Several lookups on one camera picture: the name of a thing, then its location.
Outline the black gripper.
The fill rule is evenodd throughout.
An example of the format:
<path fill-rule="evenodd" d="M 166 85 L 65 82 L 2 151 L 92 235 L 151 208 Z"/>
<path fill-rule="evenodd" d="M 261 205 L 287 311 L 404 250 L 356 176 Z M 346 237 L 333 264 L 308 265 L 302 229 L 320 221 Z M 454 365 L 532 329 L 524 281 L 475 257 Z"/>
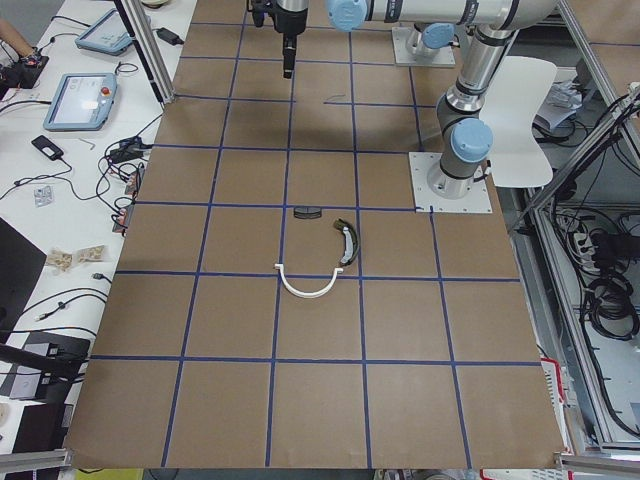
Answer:
<path fill-rule="evenodd" d="M 306 29 L 308 17 L 307 0 L 249 0 L 247 11 L 254 25 L 261 28 L 269 16 L 274 29 L 284 35 L 282 45 L 283 77 L 291 79 L 295 71 L 297 36 Z"/>

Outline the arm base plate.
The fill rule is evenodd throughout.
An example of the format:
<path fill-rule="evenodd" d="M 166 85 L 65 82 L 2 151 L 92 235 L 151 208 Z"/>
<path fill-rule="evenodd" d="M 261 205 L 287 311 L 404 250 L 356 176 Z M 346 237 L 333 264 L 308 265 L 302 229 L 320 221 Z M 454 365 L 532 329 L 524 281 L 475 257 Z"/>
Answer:
<path fill-rule="evenodd" d="M 415 210 L 423 213 L 491 214 L 492 205 L 480 166 L 468 179 L 447 176 L 441 154 L 410 152 L 409 164 Z"/>
<path fill-rule="evenodd" d="M 395 64 L 431 68 L 453 68 L 452 43 L 455 27 L 451 23 L 416 23 L 394 27 L 391 33 Z"/>

